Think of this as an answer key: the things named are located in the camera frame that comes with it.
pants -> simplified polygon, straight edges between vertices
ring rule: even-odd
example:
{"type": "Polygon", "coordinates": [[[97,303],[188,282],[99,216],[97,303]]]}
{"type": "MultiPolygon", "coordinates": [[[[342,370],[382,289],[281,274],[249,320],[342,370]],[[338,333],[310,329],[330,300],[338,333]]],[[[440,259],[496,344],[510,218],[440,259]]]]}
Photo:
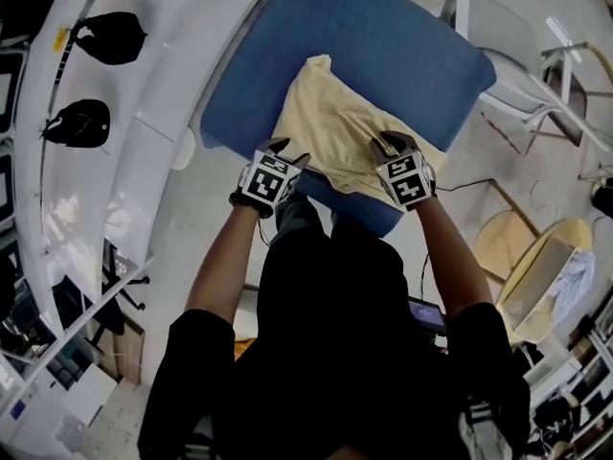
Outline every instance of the pants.
{"type": "MultiPolygon", "coordinates": [[[[416,406],[407,380],[416,366],[442,375],[409,310],[402,259],[348,218],[339,218],[328,237],[304,195],[293,195],[276,215],[258,339],[238,360],[237,376],[249,377],[258,391],[254,404],[267,393],[286,398],[274,402],[275,416],[288,425],[277,437],[298,442],[304,458],[326,458],[347,444],[393,458],[385,452],[397,449],[407,430],[397,417],[416,406]],[[296,432],[303,430],[308,442],[296,432]]],[[[435,421],[430,414],[438,411],[422,407],[420,421],[435,421]]]]}

glove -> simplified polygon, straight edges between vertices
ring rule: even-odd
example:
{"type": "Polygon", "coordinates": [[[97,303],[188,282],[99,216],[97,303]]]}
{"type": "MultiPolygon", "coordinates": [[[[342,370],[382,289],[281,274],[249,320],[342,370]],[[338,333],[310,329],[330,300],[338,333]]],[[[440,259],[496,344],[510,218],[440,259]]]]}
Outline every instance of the glove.
{"type": "Polygon", "coordinates": [[[271,138],[256,149],[251,162],[242,170],[237,189],[230,194],[233,206],[251,206],[260,212],[261,218],[267,219],[275,206],[294,192],[310,154],[305,153],[293,162],[283,160],[278,154],[288,143],[289,138],[271,138]]]}
{"type": "Polygon", "coordinates": [[[410,211],[418,201],[436,196],[434,170],[413,137],[398,131],[381,131],[381,137],[397,151],[390,155],[389,148],[384,148],[376,139],[371,140],[376,174],[394,202],[410,211]]]}

blue board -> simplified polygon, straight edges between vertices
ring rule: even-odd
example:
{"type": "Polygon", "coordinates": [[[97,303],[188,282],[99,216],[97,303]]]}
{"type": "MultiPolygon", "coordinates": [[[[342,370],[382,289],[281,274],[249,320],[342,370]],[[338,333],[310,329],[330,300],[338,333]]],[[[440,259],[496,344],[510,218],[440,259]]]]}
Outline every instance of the blue board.
{"type": "MultiPolygon", "coordinates": [[[[270,0],[202,115],[205,145],[213,138],[250,158],[272,135],[307,58],[322,54],[342,82],[443,151],[495,82],[483,53],[410,0],[270,0]]],[[[376,199],[337,193],[312,172],[298,189],[379,237],[402,216],[376,199]]]]}

white shelf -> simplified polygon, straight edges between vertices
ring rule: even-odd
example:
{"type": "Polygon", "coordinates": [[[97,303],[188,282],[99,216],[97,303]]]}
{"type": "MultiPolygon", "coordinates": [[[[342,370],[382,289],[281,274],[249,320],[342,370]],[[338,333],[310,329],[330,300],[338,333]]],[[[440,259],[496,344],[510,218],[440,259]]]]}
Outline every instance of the white shelf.
{"type": "Polygon", "coordinates": [[[41,169],[44,129],[57,70],[66,40],[59,38],[77,22],[87,0],[55,0],[28,55],[15,115],[14,183],[15,221],[24,273],[38,310],[49,329],[61,338],[59,322],[45,263],[41,223],[41,169]]]}
{"type": "Polygon", "coordinates": [[[599,360],[599,358],[600,358],[600,357],[601,357],[601,355],[595,355],[595,356],[594,356],[592,359],[590,359],[590,361],[587,363],[587,365],[585,365],[585,368],[583,368],[581,371],[579,371],[579,372],[577,373],[577,376],[576,376],[576,377],[573,379],[573,381],[571,381],[571,382],[568,384],[568,390],[569,390],[570,392],[572,392],[572,391],[573,391],[573,389],[574,389],[574,388],[575,388],[577,385],[579,385],[579,383],[580,383],[581,381],[583,381],[583,379],[584,379],[584,378],[585,378],[585,376],[587,375],[587,372],[588,372],[588,371],[589,371],[589,370],[592,368],[592,366],[594,366],[594,365],[595,365],[595,364],[598,362],[598,360],[599,360]]]}
{"type": "Polygon", "coordinates": [[[545,402],[554,391],[577,373],[580,366],[580,363],[570,355],[561,362],[559,360],[551,362],[547,357],[542,358],[532,370],[524,375],[524,379],[530,385],[530,408],[534,410],[545,402]],[[545,376],[536,382],[531,382],[529,374],[533,370],[538,372],[539,369],[546,372],[545,376]]]}
{"type": "Polygon", "coordinates": [[[62,348],[73,338],[80,329],[111,299],[115,298],[117,294],[122,290],[130,281],[132,281],[139,273],[141,273],[153,260],[149,257],[145,264],[130,265],[126,272],[122,275],[121,280],[110,287],[94,305],[82,313],[73,324],[66,329],[64,336],[57,339],[49,349],[27,370],[26,377],[21,380],[16,387],[10,393],[10,399],[2,403],[2,409],[0,409],[0,427],[7,420],[12,408],[17,404],[17,401],[23,396],[23,394],[30,388],[30,386],[36,380],[36,377],[44,370],[51,360],[59,353],[62,348]]]}
{"type": "Polygon", "coordinates": [[[0,407],[10,400],[13,391],[23,383],[21,375],[11,366],[7,358],[0,354],[0,407]]]}
{"type": "Polygon", "coordinates": [[[613,376],[611,376],[611,374],[609,373],[606,377],[604,377],[604,379],[598,384],[598,386],[594,387],[594,390],[592,390],[585,399],[583,399],[581,401],[581,405],[585,405],[587,403],[589,403],[596,394],[598,394],[599,392],[602,393],[602,398],[604,400],[607,399],[607,397],[609,396],[609,394],[613,391],[613,376]]]}
{"type": "Polygon", "coordinates": [[[81,99],[99,99],[111,112],[110,134],[99,149],[46,143],[43,233],[61,270],[91,300],[102,292],[102,248],[111,189],[125,133],[143,86],[172,26],[192,0],[95,0],[88,16],[135,13],[148,34],[136,61],[105,65],[75,46],[57,87],[54,115],[81,99]]]}
{"type": "Polygon", "coordinates": [[[609,439],[609,437],[611,436],[611,433],[613,433],[613,426],[610,427],[605,433],[603,433],[602,436],[599,438],[599,440],[594,442],[594,444],[591,445],[590,448],[588,448],[586,451],[584,451],[581,454],[580,458],[587,458],[594,451],[596,451],[602,445],[602,443],[604,443],[606,440],[609,439]]]}
{"type": "Polygon", "coordinates": [[[164,45],[128,127],[109,203],[106,238],[135,264],[202,91],[258,0],[193,0],[164,45]]]}
{"type": "Polygon", "coordinates": [[[613,413],[613,402],[609,405],[605,406],[601,412],[599,412],[596,416],[591,418],[581,429],[573,436],[573,441],[571,443],[575,443],[587,430],[589,430],[604,414],[613,413]]]}

chair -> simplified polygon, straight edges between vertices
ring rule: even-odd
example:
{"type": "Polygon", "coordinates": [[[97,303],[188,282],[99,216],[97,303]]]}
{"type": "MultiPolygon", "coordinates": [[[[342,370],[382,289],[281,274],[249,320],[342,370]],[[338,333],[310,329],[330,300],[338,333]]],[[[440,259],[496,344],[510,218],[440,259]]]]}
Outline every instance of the chair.
{"type": "MultiPolygon", "coordinates": [[[[483,53],[409,0],[269,0],[204,110],[204,144],[251,158],[272,135],[307,58],[322,54],[343,83],[443,151],[495,80],[483,53]]],[[[305,172],[297,189],[379,237],[403,214],[365,195],[338,193],[315,172],[305,172]]]]}
{"type": "MultiPolygon", "coordinates": [[[[497,81],[481,94],[485,103],[520,118],[534,134],[540,134],[549,115],[575,146],[585,133],[601,149],[610,150],[613,138],[586,123],[588,93],[572,74],[570,52],[593,46],[583,43],[541,53],[533,27],[495,0],[445,0],[441,19],[491,59],[497,81]]],[[[606,60],[601,63],[608,73],[606,60]]]]}
{"type": "Polygon", "coordinates": [[[528,341],[538,344],[553,329],[554,299],[544,291],[536,295],[537,300],[517,301],[512,298],[513,291],[520,283],[530,286],[527,281],[522,281],[535,264],[539,264],[538,274],[543,279],[547,278],[547,271],[550,276],[553,274],[551,281],[555,279],[558,272],[551,271],[561,269],[557,258],[563,254],[561,250],[548,251],[548,255],[544,253],[543,248],[550,239],[571,249],[591,250],[592,234],[585,221],[579,218],[562,219],[540,232],[495,180],[491,179],[489,184],[511,209],[486,222],[474,243],[473,253],[488,278],[501,286],[496,308],[503,316],[510,343],[528,341]]]}

